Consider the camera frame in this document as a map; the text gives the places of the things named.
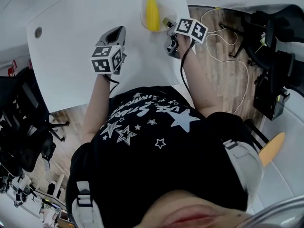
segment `white table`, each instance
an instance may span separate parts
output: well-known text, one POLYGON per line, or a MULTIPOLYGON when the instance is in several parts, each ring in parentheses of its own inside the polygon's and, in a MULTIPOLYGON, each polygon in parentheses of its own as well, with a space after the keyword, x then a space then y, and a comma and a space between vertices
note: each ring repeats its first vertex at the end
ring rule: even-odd
MULTIPOLYGON (((181 84, 180 61, 167 56, 166 32, 152 33, 140 20, 144 0, 62 0, 27 25, 29 51, 50 112, 87 104, 96 74, 90 57, 102 34, 126 27, 127 58, 112 95, 141 86, 181 84), (42 35, 35 38, 37 27, 42 35)), ((177 18, 188 18, 186 0, 166 0, 177 18)))

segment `chair wheel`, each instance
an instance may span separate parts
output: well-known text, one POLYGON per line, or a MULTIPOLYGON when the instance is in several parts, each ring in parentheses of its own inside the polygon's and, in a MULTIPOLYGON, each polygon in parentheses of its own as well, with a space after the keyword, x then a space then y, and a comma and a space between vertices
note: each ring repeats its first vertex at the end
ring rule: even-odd
POLYGON ((231 52, 228 54, 228 57, 235 59, 234 55, 231 52))

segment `white star graphic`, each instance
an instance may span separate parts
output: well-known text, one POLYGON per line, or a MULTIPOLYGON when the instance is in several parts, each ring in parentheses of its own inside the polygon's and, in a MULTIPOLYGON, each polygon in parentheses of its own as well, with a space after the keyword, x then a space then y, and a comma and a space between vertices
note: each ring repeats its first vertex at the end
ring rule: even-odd
POLYGON ((160 150, 161 150, 162 147, 166 145, 165 142, 164 142, 164 140, 165 139, 156 139, 157 142, 156 142, 155 146, 159 147, 160 150))
POLYGON ((181 126, 183 130, 187 133, 190 131, 190 122, 199 121, 200 119, 197 117, 189 116, 190 109, 186 109, 181 114, 175 112, 168 112, 171 117, 174 118, 174 122, 172 123, 171 127, 181 126))
POLYGON ((118 127, 121 127, 121 125, 117 125, 117 123, 118 123, 118 121, 115 122, 115 123, 113 123, 113 124, 108 123, 108 127, 106 129, 104 129, 104 131, 100 135, 108 132, 109 133, 109 137, 111 138, 114 129, 118 128, 118 127))
POLYGON ((157 123, 155 122, 155 119, 153 119, 153 120, 149 120, 149 121, 148 121, 148 124, 155 125, 155 124, 157 124, 157 123))
POLYGON ((130 129, 130 126, 127 126, 124 130, 119 130, 119 129, 115 130, 116 132, 119 133, 117 142, 124 141, 127 145, 130 146, 130 138, 133 136, 136 136, 136 134, 130 132, 129 129, 130 129))
POLYGON ((133 100, 137 97, 140 97, 141 96, 141 93, 136 93, 135 95, 133 95, 133 100))

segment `wooden floor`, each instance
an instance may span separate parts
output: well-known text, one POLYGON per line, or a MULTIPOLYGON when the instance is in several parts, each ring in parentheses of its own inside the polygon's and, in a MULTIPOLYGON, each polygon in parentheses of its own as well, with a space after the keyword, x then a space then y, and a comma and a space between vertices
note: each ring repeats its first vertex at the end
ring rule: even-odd
MULTIPOLYGON (((190 7, 190 16, 197 20, 210 8, 196 8, 190 7)), ((219 23, 234 27, 241 30, 240 19, 232 11, 227 10, 215 10, 207 13, 203 17, 202 23, 205 24, 209 31, 219 30, 219 23)), ((234 33, 224 30, 217 33, 221 35, 227 42, 233 44, 236 40, 234 33)), ((229 46, 222 41, 218 36, 210 36, 207 39, 210 53, 216 58, 225 61, 232 60, 228 57, 229 52, 236 52, 240 45, 242 38, 239 38, 237 43, 233 46, 229 46)), ((222 102, 222 109, 225 112, 234 113, 237 106, 242 101, 243 95, 247 86, 247 72, 245 66, 240 62, 229 62, 221 63, 210 57, 206 50, 206 42, 203 45, 196 46, 196 54, 198 55, 202 66, 205 68, 208 78, 212 82, 216 89, 218 96, 222 102)), ((243 61, 247 64, 248 56, 243 51, 238 60, 243 61)), ((243 119, 253 118, 257 125, 262 120, 262 114, 253 107, 254 98, 254 81, 257 76, 261 73, 257 67, 248 67, 249 70, 249 87, 244 99, 243 104, 239 107, 236 114, 241 116, 243 119)), ((175 86, 186 99, 190 96, 183 85, 175 86)), ((53 158, 51 159, 51 169, 42 180, 41 190, 46 191, 48 186, 47 180, 58 180, 61 173, 65 174, 62 187, 65 188, 67 179, 70 173, 70 162, 71 157, 75 150, 80 146, 80 132, 82 129, 83 119, 86 112, 86 105, 69 108, 63 111, 53 113, 54 122, 64 123, 65 121, 70 122, 69 127, 65 127, 58 130, 60 136, 66 137, 65 142, 59 142, 54 138, 54 143, 57 148, 54 152, 53 158)), ((42 158, 39 157, 35 169, 29 176, 33 179, 34 186, 41 179, 44 172, 42 158)))

